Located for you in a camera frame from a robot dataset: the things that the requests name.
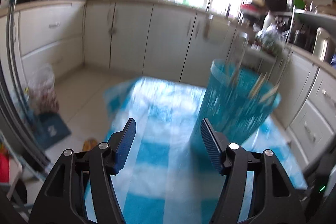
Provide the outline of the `yellow floral slipper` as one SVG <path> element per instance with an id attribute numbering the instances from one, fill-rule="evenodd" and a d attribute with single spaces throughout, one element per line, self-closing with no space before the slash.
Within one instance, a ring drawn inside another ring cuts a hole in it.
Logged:
<path id="1" fill-rule="evenodd" d="M 90 151 L 91 149 L 96 147 L 96 145 L 97 145 L 97 140 L 95 138 L 88 138 L 83 143 L 82 151 L 83 152 Z"/>

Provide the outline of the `bagged vegetables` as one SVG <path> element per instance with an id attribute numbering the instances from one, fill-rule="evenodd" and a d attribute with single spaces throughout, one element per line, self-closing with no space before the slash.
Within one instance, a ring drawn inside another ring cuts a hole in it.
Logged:
<path id="1" fill-rule="evenodd" d="M 259 31 L 255 36 L 255 41 L 263 51 L 274 57 L 280 55 L 285 47 L 285 40 L 275 24 L 271 24 L 266 29 Z"/>

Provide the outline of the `single wooden chopstick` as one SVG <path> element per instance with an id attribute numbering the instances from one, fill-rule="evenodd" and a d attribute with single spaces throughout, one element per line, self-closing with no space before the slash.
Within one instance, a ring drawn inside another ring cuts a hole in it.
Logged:
<path id="1" fill-rule="evenodd" d="M 255 82 L 253 88 L 251 89 L 250 93 L 249 93 L 249 99 L 253 99 L 256 97 L 256 95 L 258 94 L 258 92 L 260 91 L 262 85 L 264 84 L 265 80 L 268 77 L 268 73 L 266 74 L 261 74 L 259 76 L 259 78 L 257 79 L 257 81 Z"/>

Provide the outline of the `clear plastic bag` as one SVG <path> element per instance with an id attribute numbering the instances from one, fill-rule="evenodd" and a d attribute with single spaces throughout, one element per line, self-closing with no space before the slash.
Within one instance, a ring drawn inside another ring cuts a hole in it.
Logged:
<path id="1" fill-rule="evenodd" d="M 55 74 L 50 64 L 43 64 L 32 73 L 28 88 L 30 106 L 36 115 L 59 111 L 55 91 Z"/>

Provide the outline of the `teal perforated plastic basket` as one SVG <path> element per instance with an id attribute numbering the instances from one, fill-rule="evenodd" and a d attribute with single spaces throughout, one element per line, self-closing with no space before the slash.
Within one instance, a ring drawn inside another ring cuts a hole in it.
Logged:
<path id="1" fill-rule="evenodd" d="M 265 102 L 259 102 L 274 87 L 267 80 L 256 97 L 249 99 L 249 93 L 259 76 L 249 69 L 238 69 L 234 64 L 227 64 L 223 59 L 213 60 L 205 95 L 190 137 L 194 148 L 205 146 L 201 136 L 201 121 L 204 118 L 210 121 L 215 131 L 238 144 L 243 144 L 257 131 L 281 102 L 278 91 Z"/>

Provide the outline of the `blue white checkered tablecloth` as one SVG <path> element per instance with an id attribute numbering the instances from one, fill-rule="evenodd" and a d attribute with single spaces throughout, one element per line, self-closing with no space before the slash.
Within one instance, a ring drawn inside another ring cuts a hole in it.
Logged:
<path id="1" fill-rule="evenodd" d="M 205 90 L 140 77 L 104 92 L 109 134 L 129 118 L 136 134 L 112 183 L 126 223 L 209 223 L 224 184 L 203 148 L 191 147 Z"/>

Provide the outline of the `cream kitchen cabinets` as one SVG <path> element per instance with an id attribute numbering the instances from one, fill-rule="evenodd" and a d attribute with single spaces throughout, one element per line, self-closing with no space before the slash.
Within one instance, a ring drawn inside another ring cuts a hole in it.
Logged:
<path id="1" fill-rule="evenodd" d="M 275 116 L 301 164 L 335 139 L 335 70 L 295 46 L 271 57 L 244 47 L 243 29 L 202 11 L 141 1 L 34 1 L 1 9 L 1 66 L 10 91 L 50 64 L 56 77 L 82 65 L 205 86 L 214 59 L 257 61 L 280 81 Z"/>

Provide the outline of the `red toy item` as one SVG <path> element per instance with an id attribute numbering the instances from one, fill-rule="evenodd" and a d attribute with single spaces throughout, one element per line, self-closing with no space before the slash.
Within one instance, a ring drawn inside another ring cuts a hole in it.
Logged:
<path id="1" fill-rule="evenodd" d="M 0 183 L 8 183 L 10 177 L 9 158 L 0 153 Z"/>

